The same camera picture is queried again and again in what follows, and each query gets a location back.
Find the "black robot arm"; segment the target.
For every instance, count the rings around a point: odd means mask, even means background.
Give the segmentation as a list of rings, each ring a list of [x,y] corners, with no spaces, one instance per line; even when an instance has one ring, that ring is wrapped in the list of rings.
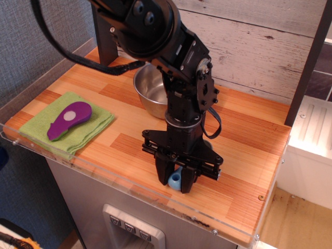
[[[213,109],[219,91],[207,47],[183,25],[172,1],[92,1],[92,5],[129,56],[161,72],[167,129],[142,133],[143,150],[154,155],[159,181],[166,185],[176,166],[182,168],[182,193],[189,193],[201,175],[218,179],[223,158],[204,141],[206,114],[219,119]]]

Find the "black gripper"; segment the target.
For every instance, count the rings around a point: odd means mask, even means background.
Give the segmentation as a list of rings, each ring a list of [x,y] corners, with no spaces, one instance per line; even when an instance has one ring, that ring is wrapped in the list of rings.
[[[203,140],[204,121],[193,126],[176,127],[167,124],[166,131],[144,130],[143,150],[155,156],[155,165],[159,182],[165,186],[175,171],[176,156],[190,155]],[[197,169],[186,167],[181,172],[181,192],[190,193],[197,180]]]

